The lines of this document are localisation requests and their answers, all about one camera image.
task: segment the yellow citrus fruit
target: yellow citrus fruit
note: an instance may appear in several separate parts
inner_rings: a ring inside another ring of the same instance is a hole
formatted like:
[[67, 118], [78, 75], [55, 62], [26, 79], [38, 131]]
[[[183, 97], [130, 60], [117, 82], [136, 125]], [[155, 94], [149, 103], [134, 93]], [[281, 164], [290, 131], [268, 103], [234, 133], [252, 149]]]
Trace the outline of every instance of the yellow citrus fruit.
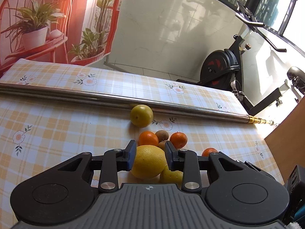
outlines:
[[152, 145], [138, 146], [131, 173], [140, 179], [150, 179], [159, 175], [165, 165], [165, 154], [160, 148]]
[[137, 105], [130, 112], [130, 120], [137, 127], [147, 127], [153, 121], [153, 111], [149, 106]]
[[176, 170], [170, 171], [166, 165], [164, 170], [160, 174], [160, 183], [176, 183], [181, 185], [183, 172]]

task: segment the white wall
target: white wall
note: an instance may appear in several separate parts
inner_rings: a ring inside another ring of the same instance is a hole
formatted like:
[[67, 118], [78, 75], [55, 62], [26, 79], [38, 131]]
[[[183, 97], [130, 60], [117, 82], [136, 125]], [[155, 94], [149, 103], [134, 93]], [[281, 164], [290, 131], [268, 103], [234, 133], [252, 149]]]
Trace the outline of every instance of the white wall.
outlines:
[[282, 39], [260, 29], [277, 48], [286, 48], [287, 52], [276, 52], [257, 33], [252, 32], [245, 38], [245, 43], [251, 45], [243, 58], [244, 92], [254, 103], [259, 103], [287, 78], [287, 71], [296, 66], [305, 71], [305, 58]]
[[109, 62], [199, 80], [204, 59], [241, 26], [218, 0], [123, 0]]

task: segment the flower pattern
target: flower pattern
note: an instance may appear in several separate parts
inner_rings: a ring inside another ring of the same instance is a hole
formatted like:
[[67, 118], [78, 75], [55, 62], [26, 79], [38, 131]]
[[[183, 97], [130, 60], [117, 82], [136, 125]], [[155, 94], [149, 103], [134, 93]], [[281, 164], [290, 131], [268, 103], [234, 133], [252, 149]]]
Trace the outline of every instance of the flower pattern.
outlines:
[[29, 77], [29, 78], [27, 79], [27, 81], [28, 81], [29, 83], [34, 82], [35, 80], [36, 80], [36, 77]]
[[97, 80], [94, 79], [93, 77], [86, 77], [83, 79], [83, 84], [86, 86], [93, 86], [96, 85]]
[[15, 150], [16, 150], [15, 152], [16, 152], [17, 156], [18, 156], [19, 153], [21, 153], [22, 146], [20, 144], [25, 139], [25, 133], [32, 130], [31, 127], [32, 126], [28, 125], [27, 128], [26, 127], [24, 128], [24, 131], [19, 130], [19, 131], [15, 132], [14, 135], [13, 135], [13, 142], [14, 142], [14, 144], [17, 145], [16, 148], [15, 148]]
[[183, 94], [183, 93], [184, 93], [183, 89], [180, 88], [180, 87], [173, 87], [172, 89], [173, 89], [173, 91], [175, 91], [177, 94]]
[[255, 141], [254, 149], [262, 158], [264, 158], [263, 153], [260, 152], [260, 146], [258, 145], [257, 140]]
[[78, 73], [77, 74], [77, 77], [78, 78], [84, 78], [84, 77], [86, 77], [87, 75], [85, 74], [85, 73]]
[[19, 85], [25, 85], [25, 84], [26, 84], [26, 81], [24, 81], [24, 80], [20, 80], [20, 81], [18, 81], [16, 84], [19, 84]]
[[166, 84], [166, 86], [169, 87], [170, 89], [172, 89], [177, 94], [183, 94], [184, 93], [185, 87], [183, 87], [182, 85], [180, 85], [178, 83], [171, 82], [171, 84]]
[[90, 73], [90, 75], [88, 75], [86, 78], [83, 78], [83, 77], [85, 77], [86, 76], [86, 74], [85, 73], [78, 73], [77, 74], [77, 77], [79, 77], [80, 79], [77, 79], [75, 82], [73, 82], [73, 83], [75, 83], [75, 84], [84, 84], [84, 85], [86, 85], [86, 86], [93, 86], [93, 85], [96, 85], [97, 84], [97, 80], [96, 79], [94, 79], [94, 77], [95, 77], [95, 74], [91, 74]]
[[162, 120], [160, 126], [163, 130], [170, 131], [173, 128], [173, 124], [170, 121]]
[[216, 103], [218, 110], [228, 112], [229, 108], [226, 105]]
[[155, 121], [152, 120], [152, 124], [160, 125], [163, 130], [170, 131], [173, 129], [173, 123], [176, 122], [176, 118], [170, 117], [168, 120]]
[[35, 81], [36, 77], [27, 77], [26, 75], [24, 75], [20, 81], [18, 81], [16, 84], [19, 85], [29, 85], [31, 82]]
[[13, 142], [17, 145], [21, 144], [25, 139], [24, 131], [17, 131], [13, 136]]

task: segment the wooden board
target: wooden board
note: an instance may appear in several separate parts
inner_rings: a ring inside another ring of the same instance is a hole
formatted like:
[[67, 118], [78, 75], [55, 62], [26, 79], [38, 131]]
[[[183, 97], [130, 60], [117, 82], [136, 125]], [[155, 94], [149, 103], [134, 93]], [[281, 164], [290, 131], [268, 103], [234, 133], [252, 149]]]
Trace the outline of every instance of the wooden board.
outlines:
[[297, 164], [305, 167], [305, 99], [300, 101], [265, 141], [284, 182]]

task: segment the plaid tablecloth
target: plaid tablecloth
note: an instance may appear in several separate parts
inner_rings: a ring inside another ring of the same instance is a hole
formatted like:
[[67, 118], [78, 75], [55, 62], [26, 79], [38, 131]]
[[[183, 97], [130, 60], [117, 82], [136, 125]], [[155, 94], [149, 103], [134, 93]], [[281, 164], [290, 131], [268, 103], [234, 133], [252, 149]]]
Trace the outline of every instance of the plaid tablecloth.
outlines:
[[[175, 83], [152, 77], [76, 65], [18, 61], [1, 79], [54, 88], [86, 90], [147, 98], [245, 114], [230, 92]], [[200, 118], [154, 114], [146, 128], [136, 128], [129, 111], [41, 99], [0, 95], [0, 202], [1, 228], [10, 228], [16, 218], [10, 194], [20, 182], [76, 154], [90, 151], [101, 155], [125, 148], [141, 132], [164, 129], [185, 133], [185, 148], [197, 152], [214, 147], [233, 159], [249, 161], [283, 179], [263, 138], [252, 124], [211, 121]], [[201, 171], [203, 185], [207, 176]], [[119, 183], [144, 183], [129, 172], [119, 172]], [[97, 185], [96, 172], [92, 185]]]

